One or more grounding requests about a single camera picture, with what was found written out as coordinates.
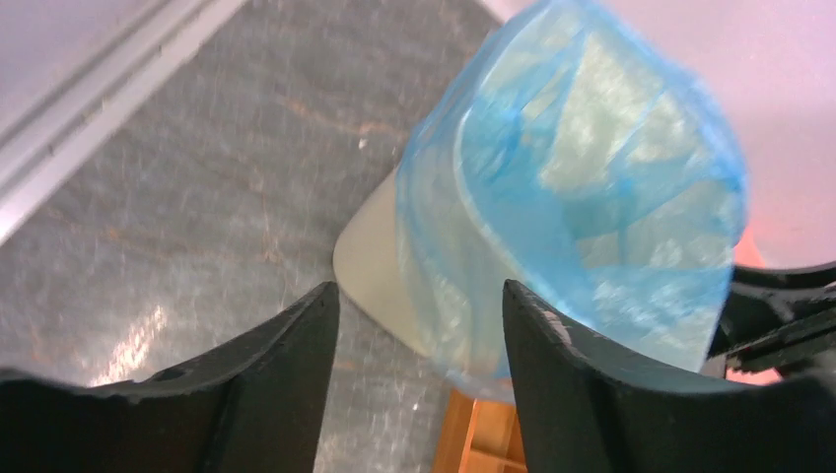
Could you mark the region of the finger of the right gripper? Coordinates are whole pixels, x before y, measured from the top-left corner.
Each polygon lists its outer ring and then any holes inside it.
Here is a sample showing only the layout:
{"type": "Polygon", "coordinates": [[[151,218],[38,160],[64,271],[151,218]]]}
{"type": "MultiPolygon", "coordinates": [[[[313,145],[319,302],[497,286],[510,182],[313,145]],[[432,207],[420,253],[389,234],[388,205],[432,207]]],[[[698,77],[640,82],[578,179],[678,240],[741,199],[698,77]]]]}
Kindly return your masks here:
{"type": "Polygon", "coordinates": [[[707,359],[744,373],[835,372],[835,263],[737,265],[707,359]]]}

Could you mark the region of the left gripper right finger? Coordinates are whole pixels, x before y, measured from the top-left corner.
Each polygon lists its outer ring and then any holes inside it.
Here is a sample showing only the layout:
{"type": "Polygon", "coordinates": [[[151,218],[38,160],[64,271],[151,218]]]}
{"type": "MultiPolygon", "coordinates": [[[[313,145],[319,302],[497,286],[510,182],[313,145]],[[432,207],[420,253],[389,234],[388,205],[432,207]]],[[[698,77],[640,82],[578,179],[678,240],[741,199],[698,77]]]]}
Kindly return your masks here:
{"type": "Polygon", "coordinates": [[[531,472],[831,472],[835,378],[758,386],[685,371],[574,321],[523,284],[503,323],[531,472]]]}

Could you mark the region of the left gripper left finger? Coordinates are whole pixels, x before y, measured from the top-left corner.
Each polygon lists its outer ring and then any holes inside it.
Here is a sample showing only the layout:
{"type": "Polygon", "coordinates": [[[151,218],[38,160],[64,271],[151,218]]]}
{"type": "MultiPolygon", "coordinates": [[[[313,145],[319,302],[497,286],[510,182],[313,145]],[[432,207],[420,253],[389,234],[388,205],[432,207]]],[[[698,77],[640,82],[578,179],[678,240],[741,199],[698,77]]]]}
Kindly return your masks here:
{"type": "Polygon", "coordinates": [[[141,381],[1,372],[5,472],[310,472],[338,338],[325,282],[273,318],[141,381]]]}

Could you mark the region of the beige trash bin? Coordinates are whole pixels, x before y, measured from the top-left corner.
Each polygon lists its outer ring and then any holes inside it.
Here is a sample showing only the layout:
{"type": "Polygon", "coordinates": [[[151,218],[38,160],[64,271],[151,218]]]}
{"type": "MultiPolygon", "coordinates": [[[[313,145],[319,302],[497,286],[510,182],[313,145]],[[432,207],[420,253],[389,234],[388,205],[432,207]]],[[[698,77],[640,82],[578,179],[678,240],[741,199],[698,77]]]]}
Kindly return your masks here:
{"type": "Polygon", "coordinates": [[[372,321],[425,358],[448,361],[421,323],[397,257],[394,168],[337,238],[332,265],[341,292],[372,321]]]}

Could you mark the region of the blue plastic trash bag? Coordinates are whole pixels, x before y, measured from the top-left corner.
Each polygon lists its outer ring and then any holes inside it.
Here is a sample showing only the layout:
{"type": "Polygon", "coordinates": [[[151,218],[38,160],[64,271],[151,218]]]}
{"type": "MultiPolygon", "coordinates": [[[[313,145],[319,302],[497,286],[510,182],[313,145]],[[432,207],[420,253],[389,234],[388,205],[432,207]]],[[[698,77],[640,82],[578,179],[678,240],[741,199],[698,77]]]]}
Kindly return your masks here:
{"type": "Polygon", "coordinates": [[[747,220],[742,152],[697,79],[593,1],[490,34],[414,130],[399,266],[432,364],[512,402],[503,286],[696,372],[747,220]]]}

